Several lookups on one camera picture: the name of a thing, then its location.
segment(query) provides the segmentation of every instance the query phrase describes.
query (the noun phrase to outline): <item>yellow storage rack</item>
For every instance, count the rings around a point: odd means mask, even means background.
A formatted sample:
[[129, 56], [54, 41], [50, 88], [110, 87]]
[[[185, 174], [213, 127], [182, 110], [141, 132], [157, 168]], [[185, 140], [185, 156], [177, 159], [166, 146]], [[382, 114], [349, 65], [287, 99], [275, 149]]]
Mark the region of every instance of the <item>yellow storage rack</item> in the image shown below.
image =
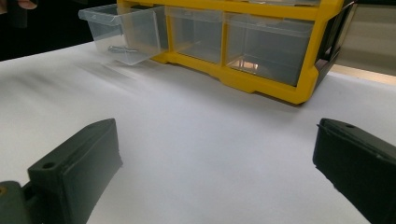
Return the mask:
[[[312, 21], [312, 33], [307, 44], [304, 62], [301, 73], [295, 86], [278, 82], [269, 78], [255, 76], [248, 72], [232, 69], [227, 66], [226, 46], [229, 24], [222, 23], [222, 38], [219, 63], [211, 63], [200, 60], [184, 54], [177, 53], [174, 50], [172, 38], [172, 18], [166, 16], [166, 26], [168, 35], [168, 50], [153, 57], [152, 59], [160, 63], [175, 63], [187, 66], [189, 68], [207, 73], [212, 77], [218, 78], [223, 84], [245, 92], [261, 92], [275, 98], [300, 104], [307, 101], [322, 77], [319, 72], [327, 73], [330, 69], [328, 63], [332, 58], [323, 60], [318, 56], [320, 51], [326, 51], [324, 41], [334, 42], [331, 37], [324, 40], [324, 36], [334, 33], [334, 26], [337, 23], [337, 15], [345, 8], [350, 7], [353, 2], [344, 0], [321, 0], [317, 6], [280, 6], [253, 4], [243, 1], [219, 1], [219, 0], [118, 0], [119, 7], [135, 7], [136, 5], [153, 7], [154, 5], [163, 5], [165, 7], [183, 7], [191, 9], [213, 9], [221, 10], [226, 13], [242, 13], [254, 16], [271, 17], [271, 18], [288, 18], [301, 21]], [[336, 33], [340, 32], [339, 28], [335, 29]]]

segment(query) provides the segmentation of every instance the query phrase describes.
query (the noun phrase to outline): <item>dark background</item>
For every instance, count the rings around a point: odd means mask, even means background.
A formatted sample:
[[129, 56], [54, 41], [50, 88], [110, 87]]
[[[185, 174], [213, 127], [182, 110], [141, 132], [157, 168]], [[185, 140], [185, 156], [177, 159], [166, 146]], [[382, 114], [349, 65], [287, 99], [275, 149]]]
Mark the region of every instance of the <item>dark background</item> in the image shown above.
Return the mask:
[[28, 27], [18, 29], [0, 15], [0, 61], [19, 58], [92, 41], [88, 23], [78, 18], [87, 7], [115, 4], [116, 0], [91, 0], [82, 4], [72, 0], [39, 0], [28, 10]]

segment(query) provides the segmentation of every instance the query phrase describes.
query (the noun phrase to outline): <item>white tabletop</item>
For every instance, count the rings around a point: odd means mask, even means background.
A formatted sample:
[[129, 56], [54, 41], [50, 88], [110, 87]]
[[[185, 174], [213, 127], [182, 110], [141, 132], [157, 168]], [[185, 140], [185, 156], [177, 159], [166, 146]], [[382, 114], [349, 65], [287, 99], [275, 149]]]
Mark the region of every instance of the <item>white tabletop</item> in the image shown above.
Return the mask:
[[315, 168], [321, 118], [396, 145], [396, 87], [330, 73], [293, 106], [152, 61], [111, 62], [93, 43], [0, 63], [0, 176], [84, 126], [115, 118], [124, 166], [89, 223], [367, 223]]

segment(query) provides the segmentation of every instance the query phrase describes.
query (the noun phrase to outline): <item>yellow frame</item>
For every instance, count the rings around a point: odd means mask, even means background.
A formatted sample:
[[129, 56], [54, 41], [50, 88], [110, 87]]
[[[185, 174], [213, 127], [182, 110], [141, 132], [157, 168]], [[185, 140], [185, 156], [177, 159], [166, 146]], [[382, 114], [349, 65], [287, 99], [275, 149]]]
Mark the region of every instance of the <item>yellow frame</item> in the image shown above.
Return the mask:
[[297, 105], [307, 101], [315, 89], [318, 80], [318, 69], [315, 67], [318, 49], [328, 20], [338, 15], [344, 1], [321, 0], [317, 7], [275, 6], [227, 0], [118, 0], [117, 3], [122, 7], [131, 7], [134, 5], [153, 6], [154, 4], [159, 4], [169, 7], [216, 9], [224, 12], [248, 13], [257, 16], [313, 21], [314, 26], [312, 34], [309, 39], [301, 74], [296, 87], [227, 67], [225, 64], [228, 30], [226, 22], [223, 23], [221, 55], [220, 63], [218, 64], [209, 63], [175, 52], [172, 44], [172, 27], [168, 16], [166, 17], [166, 22], [169, 50], [152, 58], [160, 63], [177, 63], [199, 70], [212, 77], [218, 78], [223, 84], [240, 91], [250, 93], [257, 91]]

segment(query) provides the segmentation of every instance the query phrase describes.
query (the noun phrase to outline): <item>table surface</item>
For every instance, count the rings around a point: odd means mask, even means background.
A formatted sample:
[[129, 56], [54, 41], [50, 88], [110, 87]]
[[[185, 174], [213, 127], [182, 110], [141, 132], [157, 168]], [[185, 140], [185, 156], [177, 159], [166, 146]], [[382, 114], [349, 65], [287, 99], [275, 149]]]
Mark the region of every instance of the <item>table surface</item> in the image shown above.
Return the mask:
[[305, 104], [185, 67], [127, 66], [93, 43], [0, 63], [0, 176], [115, 118], [123, 167], [88, 223], [367, 223], [315, 168], [321, 118], [396, 145], [396, 86], [332, 73]]

